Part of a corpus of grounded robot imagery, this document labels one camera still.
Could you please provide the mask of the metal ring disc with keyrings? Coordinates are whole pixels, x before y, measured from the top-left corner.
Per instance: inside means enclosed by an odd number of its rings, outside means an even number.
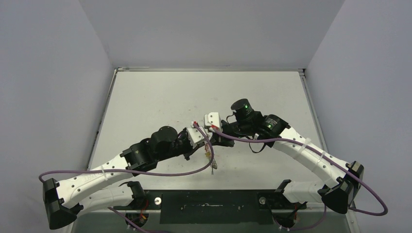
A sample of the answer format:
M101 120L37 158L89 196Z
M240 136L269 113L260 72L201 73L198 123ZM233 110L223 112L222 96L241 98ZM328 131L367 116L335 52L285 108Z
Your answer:
M211 150L210 150L209 145L205 145L205 156L209 161L210 160L212 161L210 164L210 168L211 168L211 175L214 175L214 170L218 169L218 165L214 158L211 159Z

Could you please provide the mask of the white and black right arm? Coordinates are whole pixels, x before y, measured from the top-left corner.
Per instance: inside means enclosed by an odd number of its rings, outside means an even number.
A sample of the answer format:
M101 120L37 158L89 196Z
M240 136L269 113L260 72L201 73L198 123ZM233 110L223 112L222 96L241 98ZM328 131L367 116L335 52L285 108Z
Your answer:
M323 203L332 211L345 214L350 210L359 189L363 186L364 167L338 159L303 137L280 117L263 115L250 105L248 99L240 99L231 105L234 122L222 120L219 113L204 116L204 126L224 140L246 143L262 143L280 151L303 165L316 175L318 182L286 180L275 194L275 203L287 208L292 203Z

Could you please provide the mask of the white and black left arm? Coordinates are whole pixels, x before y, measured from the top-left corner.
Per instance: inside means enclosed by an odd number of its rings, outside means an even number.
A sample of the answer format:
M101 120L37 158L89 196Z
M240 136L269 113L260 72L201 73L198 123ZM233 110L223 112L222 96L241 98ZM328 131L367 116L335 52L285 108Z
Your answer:
M115 206L141 208L145 193L140 183L131 182L130 178L137 175L179 177L201 172L212 160L202 168L183 173L155 173L153 169L161 161L190 156L204 145L212 148L211 138L211 133L196 122L181 132L163 126L149 138L91 170L54 170L40 174L49 229L63 228L95 210Z

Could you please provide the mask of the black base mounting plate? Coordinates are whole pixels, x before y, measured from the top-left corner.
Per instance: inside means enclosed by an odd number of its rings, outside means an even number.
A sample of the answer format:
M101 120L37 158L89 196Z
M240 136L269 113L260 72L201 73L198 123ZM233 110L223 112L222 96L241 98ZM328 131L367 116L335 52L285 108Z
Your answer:
M289 202L275 190L147 190L116 210L159 211L161 224L272 224L272 211L292 218L305 203Z

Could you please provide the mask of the aluminium frame rail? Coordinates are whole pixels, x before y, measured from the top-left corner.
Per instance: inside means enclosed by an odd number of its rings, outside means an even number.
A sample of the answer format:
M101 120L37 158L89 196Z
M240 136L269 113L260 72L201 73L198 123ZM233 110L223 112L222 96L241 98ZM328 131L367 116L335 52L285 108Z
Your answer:
M138 193L137 203L119 206L121 209L142 208L146 202L148 209L161 209L172 205L183 209L190 206L229 207L238 205L241 208L252 205L258 209L266 207L272 210L294 210L302 205L303 200L289 201L283 192L277 190L145 190Z

